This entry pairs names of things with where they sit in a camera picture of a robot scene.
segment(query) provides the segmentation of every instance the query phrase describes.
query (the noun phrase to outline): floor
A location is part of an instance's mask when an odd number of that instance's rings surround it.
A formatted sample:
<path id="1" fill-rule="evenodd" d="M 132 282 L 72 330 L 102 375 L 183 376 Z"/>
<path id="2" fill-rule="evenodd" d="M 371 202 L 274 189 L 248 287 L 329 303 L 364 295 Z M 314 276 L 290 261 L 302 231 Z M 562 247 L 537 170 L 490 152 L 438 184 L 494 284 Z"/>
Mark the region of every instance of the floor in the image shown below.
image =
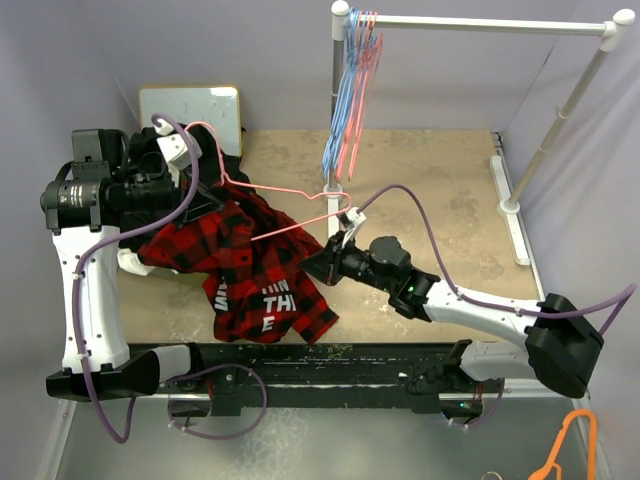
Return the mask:
<path id="1" fill-rule="evenodd" d="M 324 130 L 263 130 L 247 132 L 242 169 L 256 183 L 322 190 L 320 160 L 327 139 Z M 489 131 L 369 130 L 363 134 L 352 182 L 344 181 L 354 205 L 362 204 L 388 183 L 413 189 L 432 222 L 443 258 L 457 284 L 496 295 L 537 298 L 530 268 L 514 263 L 489 168 L 495 147 Z M 296 220 L 326 213 L 326 202 L 263 192 L 277 209 Z M 414 265 L 439 274 L 417 209 L 401 191 L 381 197 L 367 210 L 358 244 L 395 235 Z M 327 223 L 310 225 L 320 243 Z M 214 342 L 213 311 L 204 292 L 154 277 L 121 273 L 121 314 L 127 341 Z M 348 279 L 321 291 L 340 320 L 323 342 L 440 342 L 491 337 L 447 324 L 406 320 L 387 305 L 384 293 Z M 284 342 L 301 342 L 289 332 Z"/>

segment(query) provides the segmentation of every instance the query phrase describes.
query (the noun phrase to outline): metal frame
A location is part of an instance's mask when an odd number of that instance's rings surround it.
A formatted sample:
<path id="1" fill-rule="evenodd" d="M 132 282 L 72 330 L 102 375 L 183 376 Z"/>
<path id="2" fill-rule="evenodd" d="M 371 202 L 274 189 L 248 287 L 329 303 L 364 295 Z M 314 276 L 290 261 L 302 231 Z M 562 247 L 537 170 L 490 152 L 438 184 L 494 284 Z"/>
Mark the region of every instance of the metal frame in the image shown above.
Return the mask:
<path id="1" fill-rule="evenodd" d="M 331 118 L 335 110 L 335 103 L 340 87 L 340 78 L 344 68 L 344 22 L 349 13 L 349 4 L 338 0 L 331 7 L 333 16 L 333 72 L 331 88 Z M 575 22 L 541 22 L 527 20 L 492 20 L 472 18 L 442 18 L 442 17 L 416 17 L 400 15 L 378 15 L 376 28 L 402 28 L 423 30 L 453 30 L 473 32 L 501 32 L 501 33 L 527 33 L 527 34 L 553 34 L 553 35 L 583 35 L 599 36 L 600 46 L 587 65 L 584 73 L 578 80 L 567 102 L 562 109 L 557 111 L 556 120 L 549 128 L 542 140 L 540 147 L 529 162 L 527 169 L 513 191 L 505 188 L 506 179 L 503 167 L 498 162 L 491 163 L 492 172 L 496 181 L 496 188 L 500 197 L 498 212 L 504 216 L 507 230 L 510 233 L 516 263 L 530 265 L 531 259 L 522 234 L 522 228 L 518 220 L 520 211 L 519 199 L 525 191 L 531 179 L 534 177 L 543 160 L 553 147 L 567 120 L 573 113 L 576 105 L 584 95 L 591 81 L 602 66 L 607 55 L 613 51 L 622 39 L 627 28 L 633 24 L 635 13 L 629 9 L 618 11 L 613 20 L 604 23 L 575 23 Z M 341 190 L 341 186 L 332 169 L 325 187 L 328 191 Z M 335 225 L 330 226 L 330 234 L 335 230 Z"/>

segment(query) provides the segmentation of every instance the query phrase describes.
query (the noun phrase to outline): gray wall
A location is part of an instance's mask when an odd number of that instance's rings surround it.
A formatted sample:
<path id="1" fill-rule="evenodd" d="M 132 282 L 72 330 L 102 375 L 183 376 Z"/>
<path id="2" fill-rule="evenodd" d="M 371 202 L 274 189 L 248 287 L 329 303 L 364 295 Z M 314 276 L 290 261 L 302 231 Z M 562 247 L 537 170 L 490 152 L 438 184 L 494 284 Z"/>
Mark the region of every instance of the gray wall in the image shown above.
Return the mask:
<path id="1" fill-rule="evenodd" d="M 574 20 L 601 21 L 638 0 L 581 0 Z M 597 47 L 561 39 L 507 131 L 519 178 Z M 640 25 L 614 51 L 522 200 L 524 221 L 548 291 L 587 306 L 640 280 Z M 640 294 L 605 337 L 591 382 L 593 405 L 615 478 L 638 478 Z M 594 318 L 598 323 L 603 316 Z"/>
<path id="2" fill-rule="evenodd" d="M 235 84 L 248 128 L 328 128 L 332 0 L 80 0 L 128 100 Z M 400 15 L 565 20 L 576 0 L 362 0 Z M 507 127 L 555 37 L 387 30 L 371 128 Z"/>
<path id="3" fill-rule="evenodd" d="M 75 128 L 132 127 L 96 43 L 68 1 L 0 2 L 0 464 L 35 478 L 56 401 L 44 379 L 64 342 L 62 283 L 39 197 Z"/>

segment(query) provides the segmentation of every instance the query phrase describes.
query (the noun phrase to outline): pink hanger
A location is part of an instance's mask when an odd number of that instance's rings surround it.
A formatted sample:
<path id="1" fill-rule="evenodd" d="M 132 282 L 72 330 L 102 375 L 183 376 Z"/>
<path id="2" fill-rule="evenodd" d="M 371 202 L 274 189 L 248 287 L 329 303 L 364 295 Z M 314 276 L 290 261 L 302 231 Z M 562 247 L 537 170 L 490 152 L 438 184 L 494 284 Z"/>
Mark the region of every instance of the pink hanger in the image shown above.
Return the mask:
<path id="1" fill-rule="evenodd" d="M 333 215 L 341 215 L 345 212 L 347 212 L 350 208 L 351 208 L 351 195 L 349 195 L 348 193 L 345 192 L 321 192 L 321 193 L 317 193 L 313 196 L 309 196 L 307 195 L 305 192 L 303 192 L 302 190 L 294 190 L 291 188 L 278 188 L 278 187 L 268 187 L 266 185 L 255 185 L 253 183 L 243 183 L 243 182 L 236 182 L 235 180 L 232 180 L 231 177 L 229 177 L 229 175 L 227 174 L 227 171 L 224 168 L 224 158 L 222 156 L 222 150 L 220 148 L 220 141 L 218 140 L 218 132 L 216 131 L 215 127 L 208 124 L 207 122 L 191 122 L 189 125 L 187 125 L 187 128 L 185 130 L 189 130 L 190 128 L 196 126 L 196 125 L 201 125 L 205 128 L 207 128 L 207 130 L 209 130 L 209 133 L 211 133 L 211 136 L 213 137 L 213 139 L 216 142 L 216 149 L 218 151 L 218 164 L 220 165 L 220 186 L 224 185 L 225 182 L 230 183 L 231 185 L 236 185 L 238 187 L 249 187 L 249 188 L 256 188 L 256 189 L 260 189 L 260 190 L 271 190 L 274 192 L 282 192 L 282 193 L 295 193 L 297 195 L 302 195 L 303 197 L 305 197 L 307 200 L 315 200 L 316 198 L 319 197 L 326 197 L 326 196 L 333 196 L 333 195 L 339 195 L 342 197 L 347 197 L 347 199 L 349 200 L 349 205 L 347 205 L 345 208 L 343 208 L 342 210 L 337 211 L 336 213 L 329 213 L 327 215 L 322 215 L 320 217 L 316 217 L 313 218 L 311 220 L 307 220 L 301 223 L 297 223 L 295 225 L 291 225 L 289 227 L 285 227 L 285 228 L 281 228 L 280 230 L 276 230 L 274 232 L 269 232 L 269 233 L 265 233 L 263 235 L 258 235 L 257 237 L 253 237 L 251 239 L 251 241 L 256 241 L 256 240 L 262 240 L 263 238 L 267 238 L 267 237 L 271 237 L 273 235 L 277 235 L 278 233 L 283 233 L 283 232 L 288 232 L 289 230 L 293 230 L 294 228 L 298 228 L 298 227 L 304 227 L 305 225 L 309 225 L 313 222 L 317 222 L 319 220 L 324 220 L 325 218 L 329 218 Z"/>

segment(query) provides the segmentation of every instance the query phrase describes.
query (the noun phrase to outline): plaid shirt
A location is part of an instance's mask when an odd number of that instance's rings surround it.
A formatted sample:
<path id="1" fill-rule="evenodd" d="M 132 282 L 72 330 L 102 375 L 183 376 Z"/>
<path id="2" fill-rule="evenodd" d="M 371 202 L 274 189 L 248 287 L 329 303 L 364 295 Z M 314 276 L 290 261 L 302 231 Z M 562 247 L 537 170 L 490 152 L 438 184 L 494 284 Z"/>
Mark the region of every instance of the plaid shirt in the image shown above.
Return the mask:
<path id="1" fill-rule="evenodd" d="M 234 186 L 214 191 L 225 208 L 182 228 L 167 225 L 138 250 L 142 263 L 208 273 L 203 287 L 219 340 L 273 343 L 293 327 L 306 342 L 316 342 L 338 316 L 298 262 L 320 244 L 302 228 L 252 242 L 296 222 L 255 193 Z"/>

